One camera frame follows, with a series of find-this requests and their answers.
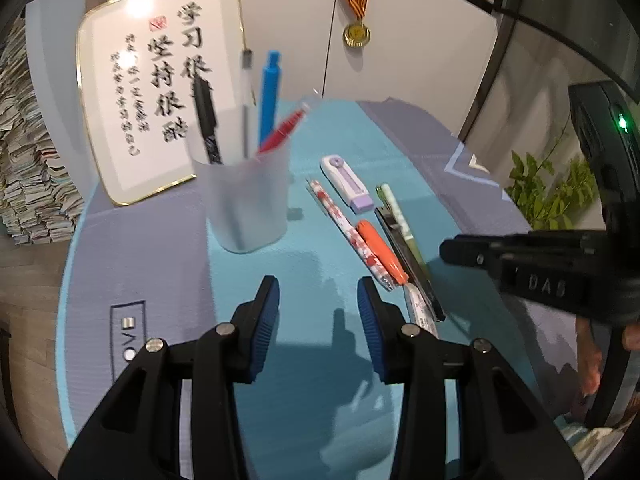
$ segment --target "red pen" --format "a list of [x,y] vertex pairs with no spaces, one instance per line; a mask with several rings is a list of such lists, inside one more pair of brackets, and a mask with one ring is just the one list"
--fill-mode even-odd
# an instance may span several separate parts
[[264,140],[262,146],[260,146],[260,150],[258,150],[258,153],[268,152],[269,150],[273,150],[281,145],[281,143],[291,135],[295,127],[305,115],[306,110],[304,108],[300,108],[299,110],[292,112],[286,119],[278,124],[278,127]]

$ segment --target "medal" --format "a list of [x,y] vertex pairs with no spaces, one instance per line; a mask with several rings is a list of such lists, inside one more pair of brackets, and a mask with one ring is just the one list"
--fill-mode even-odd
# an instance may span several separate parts
[[344,28],[342,38],[346,46],[350,48],[362,48],[371,39],[371,33],[367,25],[362,23],[364,12],[367,8],[367,0],[347,0],[351,10],[356,16],[356,21]]

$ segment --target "green plant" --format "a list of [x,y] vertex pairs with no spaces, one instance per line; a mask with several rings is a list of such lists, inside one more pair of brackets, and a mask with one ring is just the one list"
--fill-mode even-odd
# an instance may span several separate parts
[[587,161],[581,157],[573,158],[566,173],[557,178],[549,190],[546,189],[540,171],[551,176],[556,174],[549,156],[562,135],[540,162],[527,153],[524,163],[516,152],[511,152],[513,169],[509,178],[513,179],[513,185],[505,191],[534,229],[559,229],[561,226],[572,229],[574,225],[570,215],[589,205],[596,196],[595,178]]

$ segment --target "orange marker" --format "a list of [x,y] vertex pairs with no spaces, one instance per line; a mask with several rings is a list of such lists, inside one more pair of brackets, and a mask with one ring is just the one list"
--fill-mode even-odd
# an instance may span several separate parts
[[385,241],[380,237],[376,228],[371,225],[371,222],[360,220],[356,224],[356,229],[358,234],[364,238],[371,252],[378,257],[387,272],[398,282],[398,285],[404,285],[409,280],[409,276],[404,272],[396,255],[389,249],[389,246],[385,244]]

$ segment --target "stack of paper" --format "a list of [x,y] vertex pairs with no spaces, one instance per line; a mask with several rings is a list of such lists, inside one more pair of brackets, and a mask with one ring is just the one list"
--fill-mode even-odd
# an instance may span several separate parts
[[18,19],[0,56],[0,218],[16,244],[49,243],[71,238],[83,207],[40,114]]

